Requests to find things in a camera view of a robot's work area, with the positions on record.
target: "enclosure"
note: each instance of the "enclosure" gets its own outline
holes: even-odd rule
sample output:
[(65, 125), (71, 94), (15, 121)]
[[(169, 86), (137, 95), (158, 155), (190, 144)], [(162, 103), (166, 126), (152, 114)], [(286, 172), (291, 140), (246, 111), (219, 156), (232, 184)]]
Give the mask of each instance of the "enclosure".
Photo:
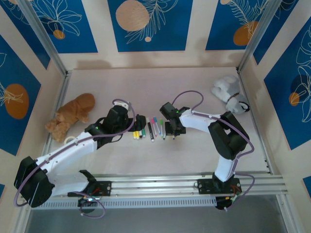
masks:
[[(1, 232), (310, 232), (309, 0), (0, 0), (0, 20)], [(111, 182), (103, 218), (80, 216), (67, 193), (14, 207), (20, 162), (64, 145), (45, 125), (80, 94), (91, 93), (95, 106), (66, 137), (106, 117), (114, 99), (165, 119), (165, 103), (195, 90), (204, 96), (196, 111), (221, 115), (226, 103), (211, 89), (228, 75), (250, 106), (234, 116), (255, 147), (235, 176), (242, 194), (252, 184), (245, 174), (255, 184), (228, 211), (195, 186), (217, 167), (212, 137), (187, 128), (151, 142), (148, 126), (146, 138), (124, 133), (62, 173), (86, 169)], [(199, 98), (186, 93), (174, 106)]]

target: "stuffed animal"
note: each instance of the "stuffed animal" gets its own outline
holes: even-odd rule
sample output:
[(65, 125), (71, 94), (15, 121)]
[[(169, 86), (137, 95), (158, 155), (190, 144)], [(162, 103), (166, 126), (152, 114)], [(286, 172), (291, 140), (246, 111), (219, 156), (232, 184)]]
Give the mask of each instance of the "stuffed animal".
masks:
[(225, 108), (236, 114), (249, 111), (249, 104), (244, 95), (240, 94), (239, 79), (234, 75), (225, 76), (214, 82), (212, 93), (227, 103)]
[(57, 142), (65, 140), (67, 131), (78, 120), (88, 122), (88, 113), (94, 108), (95, 99), (92, 94), (85, 93), (60, 107), (55, 118), (45, 125), (45, 129), (52, 134)]

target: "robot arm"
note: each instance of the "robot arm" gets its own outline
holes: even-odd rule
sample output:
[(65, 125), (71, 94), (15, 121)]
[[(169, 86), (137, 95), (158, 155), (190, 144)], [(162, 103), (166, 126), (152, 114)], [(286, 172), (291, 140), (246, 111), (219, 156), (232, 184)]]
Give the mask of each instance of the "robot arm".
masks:
[[(86, 170), (74, 175), (60, 175), (70, 164), (83, 156), (92, 153), (103, 145), (111, 143), (113, 136), (97, 137), (102, 134), (115, 134), (129, 128), (133, 119), (128, 118), (128, 106), (115, 102), (107, 117), (100, 118), (96, 123), (89, 125), (77, 138), (52, 153), (41, 156), (36, 160), (31, 157), (23, 159), (19, 165), (14, 186), (19, 189), (26, 177), (42, 162), (47, 161), (30, 177), (21, 189), (22, 196), (31, 207), (38, 207), (50, 197), (68, 192), (90, 194), (98, 188), (99, 182)], [(141, 127), (146, 125), (145, 120), (140, 122)]]
[(167, 135), (185, 134), (186, 128), (194, 128), (211, 134), (216, 150), (220, 155), (217, 169), (213, 174), (213, 182), (218, 189), (227, 186), (233, 178), (236, 156), (245, 149), (247, 142), (237, 132), (217, 119), (225, 120), (249, 138), (232, 113), (210, 115), (192, 111), (187, 107), (178, 110), (169, 102), (161, 107), (160, 112), (169, 120), (169, 122), (165, 122)]

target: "white plush dog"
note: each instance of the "white plush dog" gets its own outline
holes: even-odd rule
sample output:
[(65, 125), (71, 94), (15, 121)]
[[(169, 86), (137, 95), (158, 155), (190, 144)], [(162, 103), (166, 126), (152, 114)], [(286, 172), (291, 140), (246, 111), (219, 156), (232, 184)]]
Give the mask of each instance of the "white plush dog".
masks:
[(214, 82), (212, 93), (227, 103), (226, 109), (232, 113), (242, 114), (249, 111), (247, 99), (240, 94), (239, 79), (234, 75), (228, 75)]

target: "green marker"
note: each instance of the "green marker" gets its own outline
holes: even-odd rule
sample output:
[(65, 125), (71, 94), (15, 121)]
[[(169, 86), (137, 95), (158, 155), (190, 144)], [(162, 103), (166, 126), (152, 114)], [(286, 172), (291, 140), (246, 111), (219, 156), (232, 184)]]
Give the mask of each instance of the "green marker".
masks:
[(146, 137), (146, 131), (145, 131), (145, 129), (142, 129), (142, 137)]
[(161, 138), (163, 138), (163, 120), (160, 119), (160, 125), (161, 125)]

